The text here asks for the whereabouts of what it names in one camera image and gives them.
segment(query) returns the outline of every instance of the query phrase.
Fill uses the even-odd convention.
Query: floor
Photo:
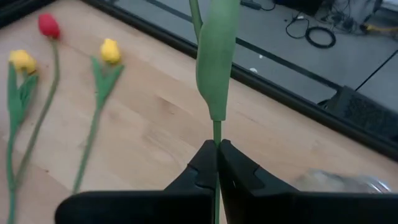
[[[271,0],[256,2],[261,3],[264,8],[272,7]],[[371,10],[369,6],[364,8],[363,1],[351,2],[351,15],[359,21]],[[205,18],[210,0],[201,0],[199,3]],[[184,17],[190,16],[188,1],[118,0],[115,5],[196,43],[192,24],[184,20]],[[262,56],[250,47],[237,44],[234,62],[247,69],[255,68],[258,75],[318,103],[336,92],[319,82],[319,79],[355,89],[398,49],[398,42],[391,38],[346,34],[337,34],[336,45],[331,49],[317,49],[305,39],[292,39],[285,33],[287,23],[297,13],[284,6],[276,6],[270,12],[242,7],[238,37],[265,51],[266,55]],[[310,19],[311,26],[323,26],[315,19],[307,18]],[[289,30],[293,34],[302,35],[304,28],[305,23],[297,23]],[[320,42],[327,42],[329,37],[318,34],[315,38]],[[299,67],[299,71],[281,63],[281,59]],[[395,93],[396,91],[389,91],[387,94],[396,95]],[[376,101],[383,101],[383,97],[379,95],[366,95]],[[398,108],[398,103],[395,102],[388,102],[388,105],[389,108]]]
[[[8,60],[10,50],[25,49],[40,72],[37,96],[17,136],[15,165],[53,76],[50,44],[37,30],[43,12],[52,13],[62,31],[61,80],[18,192],[17,223],[53,223],[57,205],[70,195],[95,108],[90,55],[98,57],[105,38],[118,41],[126,69],[101,115],[82,190],[163,189],[212,137],[208,109],[195,84],[195,61],[77,0],[59,0],[0,30],[0,61]],[[2,90],[6,73],[0,67]],[[1,91],[1,155],[8,125]],[[398,190],[397,163],[235,80],[229,83],[223,136],[286,182],[322,169],[376,176]],[[7,217],[6,189],[5,166],[0,166],[0,223]]]

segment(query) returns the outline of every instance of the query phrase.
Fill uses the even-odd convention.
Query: yellow tulip
[[[36,61],[25,50],[11,51],[9,61],[14,64],[17,72],[26,70],[31,74],[36,70]]]
[[[120,61],[118,43],[115,40],[105,39],[101,46],[101,55],[105,62],[118,63]]]

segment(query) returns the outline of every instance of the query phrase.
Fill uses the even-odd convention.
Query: wooden surface
[[[82,190],[167,186],[212,137],[194,59],[79,1],[57,1],[0,30],[0,223],[8,210],[9,51],[27,50],[40,67],[37,97],[17,137],[16,165],[53,77],[50,44],[37,29],[40,12],[51,12],[60,24],[62,72],[19,191],[18,223],[53,223],[56,206],[70,194],[95,106],[89,56],[98,56],[107,37],[119,42],[126,69],[104,108]],[[234,80],[223,130],[224,138],[287,182],[315,168],[375,175],[398,189],[396,163]]]

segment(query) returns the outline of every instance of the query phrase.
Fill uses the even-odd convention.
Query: wooden table
[[[195,84],[195,60],[76,0],[57,1],[0,30],[0,223],[8,196],[6,77],[10,50],[39,65],[34,105],[17,137],[17,165],[53,78],[52,51],[37,16],[58,20],[61,81],[19,191],[18,223],[53,223],[69,196],[95,107],[90,55],[104,38],[118,41],[127,65],[101,116],[82,190],[162,189],[212,137],[208,109]],[[223,136],[263,168],[291,182],[308,169],[375,175],[398,189],[398,164],[231,80]]]

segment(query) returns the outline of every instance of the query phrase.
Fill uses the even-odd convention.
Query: tulip
[[[25,50],[13,50],[10,53],[10,62],[18,72],[26,70],[28,74],[36,70],[36,61]]]
[[[118,43],[115,40],[105,39],[101,46],[102,59],[105,62],[115,64],[120,61],[120,52],[118,48]]]
[[[51,14],[39,15],[39,30],[47,37],[57,39],[60,36],[58,23]]]

